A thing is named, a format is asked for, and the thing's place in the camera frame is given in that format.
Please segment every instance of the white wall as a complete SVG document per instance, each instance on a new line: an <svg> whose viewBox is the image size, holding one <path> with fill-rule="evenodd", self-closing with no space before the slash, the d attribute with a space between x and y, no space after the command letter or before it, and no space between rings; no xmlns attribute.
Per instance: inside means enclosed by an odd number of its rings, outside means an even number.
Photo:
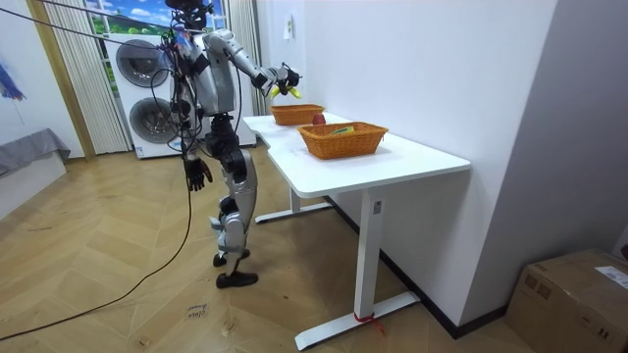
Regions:
<svg viewBox="0 0 628 353"><path fill-rule="evenodd" d="M628 3L561 0L462 322L505 305L522 267L628 223Z"/></svg>
<svg viewBox="0 0 628 353"><path fill-rule="evenodd" d="M302 0L256 1L262 65L279 67L282 63L304 76L306 70L305 53L305 19L304 2ZM284 23L288 15L292 16L293 39L284 39ZM292 95L278 95L270 105L288 105L311 103L307 90L309 78L304 76L299 82L298 90L303 95L296 99Z"/></svg>
<svg viewBox="0 0 628 353"><path fill-rule="evenodd" d="M305 4L310 99L471 161L471 173L387 190L383 249L456 324L554 5L524 0ZM334 196L357 222L358 196Z"/></svg>
<svg viewBox="0 0 628 353"><path fill-rule="evenodd" d="M30 17L25 0L4 0L2 7ZM50 127L72 150L70 157L83 157L79 137L34 24L0 13L0 32L6 34L0 37L2 65L6 65L5 69L26 96L21 102L12 102L15 104L8 104L7 98L0 97L2 122L10 119L17 123L16 118L22 117L26 126Z"/></svg>

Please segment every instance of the white table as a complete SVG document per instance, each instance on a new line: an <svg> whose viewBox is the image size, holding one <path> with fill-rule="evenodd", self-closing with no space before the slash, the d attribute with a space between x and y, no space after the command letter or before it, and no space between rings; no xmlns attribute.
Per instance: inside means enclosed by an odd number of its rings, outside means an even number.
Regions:
<svg viewBox="0 0 628 353"><path fill-rule="evenodd" d="M328 124L349 120L324 113ZM244 118L250 129L269 146L268 156L290 187L290 210L260 216L257 223L289 217L297 213L330 207L328 203L300 208L299 197L312 198L340 192L362 190L362 211L358 245L354 314L357 318L382 317L416 303L412 292L374 304L375 283L386 209L384 185L468 170L461 158L412 142L391 133L384 135L375 154L335 160L312 156L295 126L278 126L273 116ZM299 350L364 323L349 314L308 329L294 339Z"/></svg>

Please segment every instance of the red apple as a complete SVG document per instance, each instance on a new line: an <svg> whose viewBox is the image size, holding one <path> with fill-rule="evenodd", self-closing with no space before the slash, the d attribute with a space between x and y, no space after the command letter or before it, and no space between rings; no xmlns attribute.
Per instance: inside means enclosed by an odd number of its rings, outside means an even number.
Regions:
<svg viewBox="0 0 628 353"><path fill-rule="evenodd" d="M314 116L314 119L312 119L312 125L324 125L326 124L325 122L325 116L323 115L323 113L318 113L317 115Z"/></svg>

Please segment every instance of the washing machine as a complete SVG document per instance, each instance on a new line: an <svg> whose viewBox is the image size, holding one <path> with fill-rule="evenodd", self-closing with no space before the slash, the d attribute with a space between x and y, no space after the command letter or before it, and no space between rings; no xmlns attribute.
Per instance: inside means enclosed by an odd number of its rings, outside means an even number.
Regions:
<svg viewBox="0 0 628 353"><path fill-rule="evenodd" d="M152 49L161 43L161 38L158 35L145 34L109 33L107 36L113 40L134 45L105 41L137 157L143 159L179 154L181 140L169 125L169 118L165 116L170 112L172 78L168 71L162 69L168 68L168 60L163 52ZM232 67L232 74L235 78L235 67ZM152 96L151 80L157 104ZM252 116L251 83L247 76L242 77L241 83L242 116ZM237 82L235 82L235 95L237 95ZM230 114L237 118L237 109ZM199 138L209 132L209 125L209 120L204 119ZM242 123L238 126L237 135L240 138L240 145L255 144L255 134L246 124Z"/></svg>

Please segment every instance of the striped curtain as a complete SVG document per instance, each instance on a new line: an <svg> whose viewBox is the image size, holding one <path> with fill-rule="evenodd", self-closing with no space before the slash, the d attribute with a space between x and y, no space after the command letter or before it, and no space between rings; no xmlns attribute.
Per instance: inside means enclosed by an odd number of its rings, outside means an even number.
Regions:
<svg viewBox="0 0 628 353"><path fill-rule="evenodd" d="M82 0L56 2L83 7ZM85 12L50 4L45 6L52 24L92 33ZM98 51L98 42L56 28L54 33L96 154L130 151L131 140L111 91Z"/></svg>
<svg viewBox="0 0 628 353"><path fill-rule="evenodd" d="M235 34L235 39L260 65L262 56L259 50L259 34L255 19L255 3L253 0L224 0L227 10L227 28ZM266 99L259 89L250 86L253 99L253 113L256 116L266 115Z"/></svg>

